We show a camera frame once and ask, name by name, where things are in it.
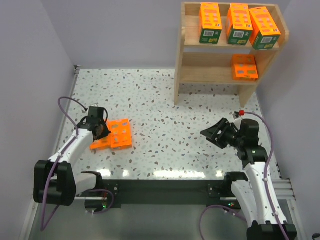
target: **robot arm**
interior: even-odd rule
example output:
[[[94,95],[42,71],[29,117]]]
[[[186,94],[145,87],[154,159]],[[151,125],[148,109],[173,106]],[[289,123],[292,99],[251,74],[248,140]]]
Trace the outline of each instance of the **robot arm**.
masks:
[[[241,121],[236,119],[235,122],[236,124],[230,123],[223,118],[216,125],[202,131],[201,134],[221,149],[228,145],[237,149],[237,156],[242,161],[246,174],[245,176],[243,176],[244,173],[243,175],[241,173],[234,174],[234,176],[240,177],[232,177],[227,187],[237,198],[245,215],[248,225],[247,239],[284,239],[275,218],[277,215],[289,239],[294,240],[297,236],[297,230],[294,225],[288,224],[281,210],[269,168],[265,178],[264,171],[268,155],[266,150],[258,145],[259,124],[252,119],[242,119]],[[268,184],[275,212],[273,212],[268,199],[265,182]]]
[[[47,203],[54,205],[70,206],[75,196],[87,190],[103,186],[101,174],[98,172],[84,171],[74,176],[73,167],[94,140],[107,137],[109,131],[104,119],[103,107],[91,106],[88,114],[78,123],[78,134],[73,132],[65,145],[49,160],[40,160],[34,167],[33,198],[36,203],[42,203],[46,181],[54,163],[59,162],[50,180],[47,193]]]

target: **shelf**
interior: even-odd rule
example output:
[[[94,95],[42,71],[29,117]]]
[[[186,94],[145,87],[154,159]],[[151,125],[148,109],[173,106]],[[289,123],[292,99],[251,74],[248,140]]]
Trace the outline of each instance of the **shelf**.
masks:
[[[268,50],[255,50],[250,42],[245,46],[227,44],[225,23],[230,3],[220,2],[219,10],[222,18],[220,39],[217,44],[204,44],[199,43],[198,36],[200,6],[200,2],[181,3],[181,19],[174,74],[174,104],[178,104],[179,86],[181,83],[226,84],[237,85],[240,106],[244,107],[289,40],[290,33],[286,21],[279,6],[276,4],[248,3],[249,8],[265,6],[280,30],[281,36],[275,46]],[[240,81],[232,78],[231,58],[233,54],[230,53],[236,53],[240,49],[248,50],[246,52],[254,55],[259,74],[257,81]]]
[[[180,83],[256,85],[255,81],[240,81],[232,78],[232,54],[183,53]]]
[[[242,45],[232,45],[227,44],[227,34],[226,34],[226,16],[222,16],[222,32],[219,38],[219,42],[217,44],[209,44],[209,43],[199,43],[199,16],[185,16],[185,42],[184,46],[186,48],[237,48],[237,49],[250,49],[253,50],[251,43],[248,41],[245,46]],[[276,43],[274,47],[268,51],[276,51],[279,50],[279,44]]]

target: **terrazzo surface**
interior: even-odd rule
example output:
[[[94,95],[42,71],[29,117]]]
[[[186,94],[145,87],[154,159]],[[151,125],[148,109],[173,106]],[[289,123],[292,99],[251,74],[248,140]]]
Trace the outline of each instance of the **terrazzo surface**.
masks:
[[[200,131],[221,118],[233,120],[240,109],[237,88],[215,84],[181,84],[174,105],[174,69],[82,69],[72,97],[85,106],[98,103],[109,120],[130,119],[133,148],[84,151],[73,173],[100,172],[104,179],[165,180],[223,179],[226,172],[242,171],[233,147],[219,149]],[[254,93],[243,109],[261,114]],[[76,103],[68,111],[79,122],[85,116]],[[270,151],[267,132],[260,124],[260,143]],[[67,120],[59,148],[73,132]],[[275,158],[271,177],[279,179]]]

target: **white wall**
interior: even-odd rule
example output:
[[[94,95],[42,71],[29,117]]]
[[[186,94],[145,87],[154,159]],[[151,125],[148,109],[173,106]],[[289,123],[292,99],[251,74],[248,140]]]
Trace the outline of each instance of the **white wall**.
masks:
[[[73,65],[40,0],[0,1],[0,239],[18,239],[70,92]]]
[[[182,1],[42,0],[72,62],[93,69],[174,67]]]
[[[319,9],[319,0],[291,1],[284,14],[289,42],[257,91],[309,235],[320,232]]]

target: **barcode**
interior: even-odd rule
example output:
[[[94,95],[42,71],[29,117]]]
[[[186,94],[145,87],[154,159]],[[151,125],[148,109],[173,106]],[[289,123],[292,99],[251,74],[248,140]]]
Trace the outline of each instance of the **barcode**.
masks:
[[[264,37],[264,38],[262,38],[261,43],[262,44],[268,44],[268,43],[270,43],[272,41],[272,38],[273,38],[272,36]]]
[[[233,33],[234,38],[242,39],[244,37],[244,35],[245,35],[244,31],[234,31],[234,33]]]
[[[215,31],[204,31],[203,36],[205,37],[213,37],[215,34]]]

